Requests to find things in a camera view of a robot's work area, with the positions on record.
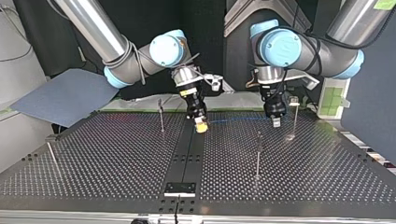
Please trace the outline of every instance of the metal frame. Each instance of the metal frame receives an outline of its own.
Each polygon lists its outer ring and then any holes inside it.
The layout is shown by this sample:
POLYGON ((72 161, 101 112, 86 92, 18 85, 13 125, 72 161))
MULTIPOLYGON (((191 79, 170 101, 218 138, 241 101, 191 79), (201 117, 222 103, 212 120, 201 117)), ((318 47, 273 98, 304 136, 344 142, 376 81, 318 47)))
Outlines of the metal frame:
MULTIPOLYGON (((294 0, 237 0, 224 19, 224 37, 230 35, 245 19, 261 9, 275 11, 288 24, 293 24, 297 3, 294 0)), ((300 10, 296 17, 295 28, 306 31, 311 22, 300 10)))
MULTIPOLYGON (((130 224, 134 219, 147 220, 148 223, 175 223, 173 215, 139 215, 126 213, 64 213, 64 212, 27 212, 27 211, 2 211, 0 210, 1 223, 120 223, 130 224)), ((396 223, 391 219, 365 219, 365 218, 320 218, 320 217, 225 217, 225 216, 194 216, 178 215, 179 223, 349 223, 349 224, 390 224, 396 223)))

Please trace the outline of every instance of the metal rod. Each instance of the metal rod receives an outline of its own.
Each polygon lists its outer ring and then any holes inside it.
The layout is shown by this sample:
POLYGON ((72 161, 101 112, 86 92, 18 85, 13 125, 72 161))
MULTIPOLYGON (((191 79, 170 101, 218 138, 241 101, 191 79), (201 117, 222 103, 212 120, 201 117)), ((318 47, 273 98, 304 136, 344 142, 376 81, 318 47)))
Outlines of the metal rod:
POLYGON ((125 53, 125 38, 96 0, 56 0, 56 3, 105 62, 125 53))
POLYGON ((256 162, 256 180, 260 180, 260 156, 262 154, 262 132, 257 132, 257 162, 256 162))
POLYGON ((260 151, 257 152, 256 179, 260 179, 260 151))
POLYGON ((352 46, 365 43, 390 13, 390 10, 376 9, 377 2, 378 0, 346 0, 327 35, 352 46))
POLYGON ((53 159, 53 163, 55 163, 56 169, 58 170, 59 177, 62 178, 61 169, 59 169, 59 165, 58 165, 58 162, 56 161, 55 153, 53 152, 52 146, 49 142, 47 143, 47 146, 49 147, 49 152, 53 159))
POLYGON ((165 128, 163 127, 163 100, 159 99, 158 100, 158 111, 160 112, 160 118, 161 118, 161 132, 165 132, 165 128))
POLYGON ((298 107, 296 107, 296 114, 294 116, 294 125, 293 125, 293 135, 296 135, 296 126, 297 126, 297 118, 298 118, 298 107))

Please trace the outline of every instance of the green label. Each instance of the green label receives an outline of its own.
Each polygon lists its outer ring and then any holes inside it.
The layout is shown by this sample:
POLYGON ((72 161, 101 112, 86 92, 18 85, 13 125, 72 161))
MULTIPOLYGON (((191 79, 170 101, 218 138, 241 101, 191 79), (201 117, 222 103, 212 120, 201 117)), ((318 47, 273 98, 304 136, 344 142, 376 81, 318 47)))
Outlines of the green label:
POLYGON ((395 5, 396 0, 378 0, 374 6, 374 9, 392 10, 395 5))

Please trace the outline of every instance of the sticker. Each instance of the sticker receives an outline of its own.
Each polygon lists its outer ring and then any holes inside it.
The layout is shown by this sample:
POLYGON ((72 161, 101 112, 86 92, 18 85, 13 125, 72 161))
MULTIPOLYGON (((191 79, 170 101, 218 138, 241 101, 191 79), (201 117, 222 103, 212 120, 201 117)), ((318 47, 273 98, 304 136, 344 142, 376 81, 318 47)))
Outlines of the sticker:
POLYGON ((395 5, 396 0, 378 0, 374 6, 374 9, 392 10, 395 5))
POLYGON ((186 91, 181 91, 180 95, 181 96, 186 96, 186 95, 190 95, 190 94, 193 94, 193 93, 196 93, 196 92, 198 92, 198 90, 196 88, 192 88, 192 89, 189 89, 189 90, 186 90, 186 91))

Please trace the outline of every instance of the wire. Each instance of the wire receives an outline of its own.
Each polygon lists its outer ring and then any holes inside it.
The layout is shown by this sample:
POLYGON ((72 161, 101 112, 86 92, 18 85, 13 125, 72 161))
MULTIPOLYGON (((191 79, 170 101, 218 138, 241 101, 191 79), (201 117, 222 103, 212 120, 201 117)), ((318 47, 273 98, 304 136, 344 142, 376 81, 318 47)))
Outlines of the wire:
POLYGON ((255 77, 254 77, 254 75, 253 75, 253 73, 251 74, 251 80, 249 81, 249 82, 247 82, 247 84, 245 84, 245 87, 247 88, 247 89, 249 89, 249 88, 252 88, 252 87, 258 87, 258 86, 260 86, 260 83, 253 83, 254 82, 254 79, 255 79, 255 77))
POLYGON ((5 63, 5 62, 10 62, 10 61, 15 61, 15 60, 21 59, 21 58, 25 57, 26 55, 28 55, 31 50, 32 50, 32 46, 30 46, 29 49, 26 51, 26 53, 22 54, 21 56, 18 56, 15 58, 10 58, 10 59, 0 60, 0 63, 5 63))
POLYGON ((29 43, 29 41, 27 40, 27 38, 23 35, 23 33, 21 32, 21 30, 18 28, 18 26, 15 24, 14 21, 12 21, 12 19, 8 16, 8 14, 6 13, 6 9, 12 11, 13 13, 15 13, 15 15, 19 16, 18 12, 12 8, 12 7, 8 7, 8 6, 4 6, 0 4, 0 9, 3 11, 3 15, 6 17, 7 21, 12 24, 12 26, 17 30, 18 35, 24 40, 26 41, 27 44, 29 44, 29 49, 26 50, 25 53, 23 53, 21 56, 15 57, 15 58, 9 58, 9 59, 2 59, 0 60, 0 63, 4 63, 4 62, 10 62, 10 61, 15 61, 18 59, 21 59, 23 57, 25 57, 26 55, 28 55, 30 53, 30 51, 32 51, 32 45, 29 43))
POLYGON ((295 26, 296 26, 298 12, 300 11, 300 6, 298 5, 298 3, 296 3, 296 4, 297 4, 297 7, 296 7, 296 11, 294 12, 293 25, 291 26, 293 28, 295 28, 295 26))
POLYGON ((270 97, 268 97, 268 99, 265 99, 265 101, 274 99, 274 97, 276 97, 279 94, 280 89, 284 88, 284 84, 285 84, 285 80, 286 80, 286 76, 288 75, 288 72, 289 72, 289 70, 286 69, 285 73, 283 74, 282 81, 279 84, 277 84, 276 92, 274 94, 272 94, 270 97))
POLYGON ((63 17, 65 20, 70 21, 68 17, 66 17, 60 10, 58 10, 58 8, 56 8, 55 5, 53 5, 52 0, 47 0, 47 2, 49 3, 50 7, 52 7, 52 9, 53 9, 56 13, 58 13, 58 14, 59 14, 61 17, 63 17))
POLYGON ((209 123, 224 123, 235 120, 266 120, 267 118, 234 118, 234 119, 218 119, 218 120, 210 120, 209 123))

